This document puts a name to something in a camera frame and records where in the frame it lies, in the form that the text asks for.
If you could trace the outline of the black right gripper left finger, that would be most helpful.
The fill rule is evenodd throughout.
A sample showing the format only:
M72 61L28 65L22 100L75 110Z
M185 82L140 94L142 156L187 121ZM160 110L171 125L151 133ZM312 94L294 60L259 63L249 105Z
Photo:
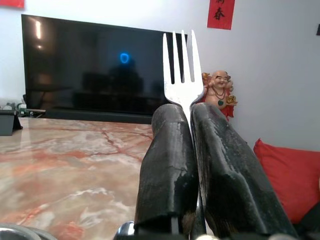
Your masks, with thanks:
M189 234L196 218L198 170L187 118L164 104L153 114L153 140L141 162L136 234Z

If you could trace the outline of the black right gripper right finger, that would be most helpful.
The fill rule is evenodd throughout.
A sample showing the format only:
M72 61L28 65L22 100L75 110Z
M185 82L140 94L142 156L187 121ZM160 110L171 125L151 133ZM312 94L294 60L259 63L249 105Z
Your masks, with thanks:
M214 105L191 109L200 192L213 233L297 236L262 165Z

